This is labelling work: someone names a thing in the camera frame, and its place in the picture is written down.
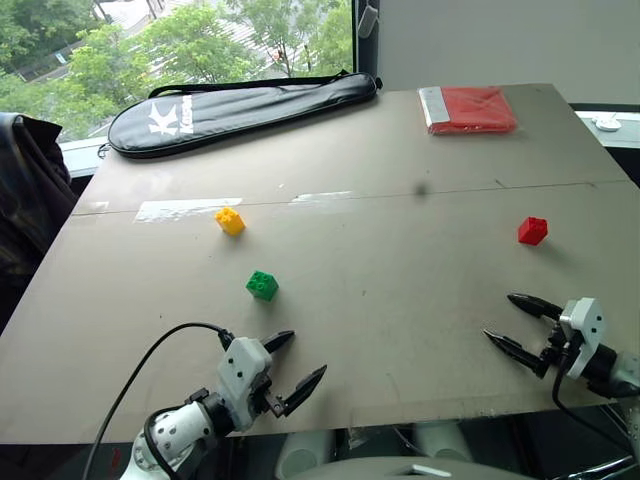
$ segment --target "plastic packaging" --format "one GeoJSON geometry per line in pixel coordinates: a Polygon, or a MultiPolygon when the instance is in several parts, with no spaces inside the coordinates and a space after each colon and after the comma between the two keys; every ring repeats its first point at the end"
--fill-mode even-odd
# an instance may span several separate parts
{"type": "Polygon", "coordinates": [[[516,118],[499,87],[418,89],[429,133],[508,133],[516,118]]]}

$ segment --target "window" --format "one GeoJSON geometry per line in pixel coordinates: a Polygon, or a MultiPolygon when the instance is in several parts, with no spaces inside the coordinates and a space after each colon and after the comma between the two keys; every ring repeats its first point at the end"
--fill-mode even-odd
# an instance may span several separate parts
{"type": "Polygon", "coordinates": [[[155,87],[353,69],[351,0],[1,0],[0,111],[106,134],[155,87]]]}

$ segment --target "yellow lego block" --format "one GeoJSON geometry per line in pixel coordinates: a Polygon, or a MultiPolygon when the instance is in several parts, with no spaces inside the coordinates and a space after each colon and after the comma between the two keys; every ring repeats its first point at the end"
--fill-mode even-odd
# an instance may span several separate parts
{"type": "Polygon", "coordinates": [[[215,215],[220,228],[229,235],[239,235],[244,230],[244,222],[233,208],[224,207],[215,215]]]}

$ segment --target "lego block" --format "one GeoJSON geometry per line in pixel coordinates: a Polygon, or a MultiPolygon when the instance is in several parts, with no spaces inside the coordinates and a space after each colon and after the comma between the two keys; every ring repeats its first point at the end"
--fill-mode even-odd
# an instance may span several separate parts
{"type": "Polygon", "coordinates": [[[538,245],[547,233],[547,221],[544,218],[527,217],[518,227],[518,241],[528,245],[538,245]]]}
{"type": "Polygon", "coordinates": [[[247,290],[254,297],[270,302],[278,290],[278,282],[273,275],[256,270],[247,283],[247,290]]]}
{"type": "Polygon", "coordinates": [[[215,218],[222,230],[229,235],[236,236],[244,230],[244,222],[233,208],[224,207],[215,214],[215,218]]]}

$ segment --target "green lego block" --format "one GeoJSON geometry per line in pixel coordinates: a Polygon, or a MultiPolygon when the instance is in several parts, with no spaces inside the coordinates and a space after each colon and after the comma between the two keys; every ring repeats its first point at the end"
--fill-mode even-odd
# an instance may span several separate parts
{"type": "Polygon", "coordinates": [[[247,290],[254,297],[270,302],[278,290],[278,282],[273,275],[256,270],[247,283],[247,290]]]}

